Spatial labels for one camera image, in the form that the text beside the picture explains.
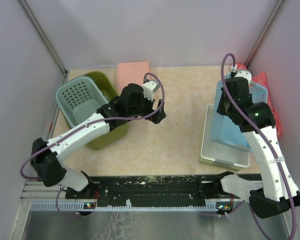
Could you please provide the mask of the blue perforated tray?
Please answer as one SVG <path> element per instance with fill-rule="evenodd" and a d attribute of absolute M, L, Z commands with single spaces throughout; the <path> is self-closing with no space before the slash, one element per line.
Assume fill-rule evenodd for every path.
<path fill-rule="evenodd" d="M 223 84 L 220 80 L 216 87 L 210 139 L 219 144 L 251 152 L 251 147 L 243 133 L 241 133 L 239 126 L 235 125 L 228 116 L 217 113 L 222 96 L 222 87 Z M 266 103 L 268 100 L 267 88 L 254 81 L 249 86 L 249 93 L 252 94 L 253 103 Z"/>

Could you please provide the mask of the white perforated tray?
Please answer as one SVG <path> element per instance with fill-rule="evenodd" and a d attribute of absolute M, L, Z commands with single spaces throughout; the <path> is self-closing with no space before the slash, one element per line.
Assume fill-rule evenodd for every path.
<path fill-rule="evenodd" d="M 220 163 L 226 162 L 228 165 L 232 164 L 242 169 L 247 169 L 250 166 L 249 152 L 211 140 L 210 133 L 212 131 L 213 110 L 214 105 L 212 103 L 208 104 L 205 112 L 199 157 Z"/>

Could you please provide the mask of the pink perforated tray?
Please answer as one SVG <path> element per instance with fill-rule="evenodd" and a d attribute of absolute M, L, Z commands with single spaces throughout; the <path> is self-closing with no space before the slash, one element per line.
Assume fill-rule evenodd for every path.
<path fill-rule="evenodd" d="M 117 64 L 117 92 L 120 94 L 128 84 L 142 85 L 145 73 L 150 72 L 148 61 L 121 62 Z"/>

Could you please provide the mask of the light green perforated tray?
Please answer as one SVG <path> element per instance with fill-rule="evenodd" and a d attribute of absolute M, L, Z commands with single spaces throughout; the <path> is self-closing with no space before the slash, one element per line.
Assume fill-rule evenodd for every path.
<path fill-rule="evenodd" d="M 242 168 L 235 166 L 233 164 L 227 164 L 227 162 L 213 161 L 213 160 L 202 158 L 200 156 L 198 157 L 198 162 L 201 164 L 206 163 L 206 164 L 210 164 L 210 165 L 214 165 L 214 166 L 224 167 L 224 168 L 231 169 L 234 171 L 242 170 Z"/>

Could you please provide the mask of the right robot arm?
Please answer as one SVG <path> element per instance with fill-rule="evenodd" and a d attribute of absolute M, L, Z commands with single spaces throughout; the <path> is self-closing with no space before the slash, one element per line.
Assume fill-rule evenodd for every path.
<path fill-rule="evenodd" d="M 300 206 L 300 189 L 282 155 L 271 108 L 265 102 L 253 103 L 249 82 L 244 77 L 227 78 L 222 84 L 217 111 L 239 126 L 259 166 L 262 184 L 225 172 L 213 185 L 214 194 L 219 198 L 228 194 L 240 197 L 261 219 Z"/>

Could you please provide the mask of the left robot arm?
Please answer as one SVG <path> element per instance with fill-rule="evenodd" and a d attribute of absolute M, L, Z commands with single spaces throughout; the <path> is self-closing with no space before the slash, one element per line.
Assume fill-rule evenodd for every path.
<path fill-rule="evenodd" d="M 160 123 L 165 117 L 164 98 L 159 99 L 153 109 L 154 95 L 163 90 L 161 83 L 149 80 L 143 85 L 130 83 L 121 95 L 102 105 L 95 113 L 59 137 L 32 143 L 30 165 L 46 187 L 64 185 L 74 189 L 78 195 L 87 199 L 93 195 L 94 186 L 83 171 L 73 170 L 63 164 L 73 152 L 106 135 L 115 129 L 135 120 L 148 120 Z"/>

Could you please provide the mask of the red plastic bag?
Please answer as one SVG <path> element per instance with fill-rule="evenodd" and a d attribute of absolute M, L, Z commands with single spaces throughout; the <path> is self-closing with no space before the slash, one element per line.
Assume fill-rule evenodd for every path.
<path fill-rule="evenodd" d="M 277 137 L 280 138 L 283 133 L 282 122 L 279 114 L 275 110 L 272 104 L 267 74 L 260 72 L 258 75 L 252 76 L 251 83 L 249 84 L 249 91 L 252 94 L 253 103 L 266 102 L 274 116 Z"/>

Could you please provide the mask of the teal perforated basket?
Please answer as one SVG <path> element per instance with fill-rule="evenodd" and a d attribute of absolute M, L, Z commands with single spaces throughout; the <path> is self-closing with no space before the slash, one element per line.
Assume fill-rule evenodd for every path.
<path fill-rule="evenodd" d="M 85 75 L 63 84 L 56 91 L 55 99 L 71 129 L 109 102 L 92 78 Z"/>

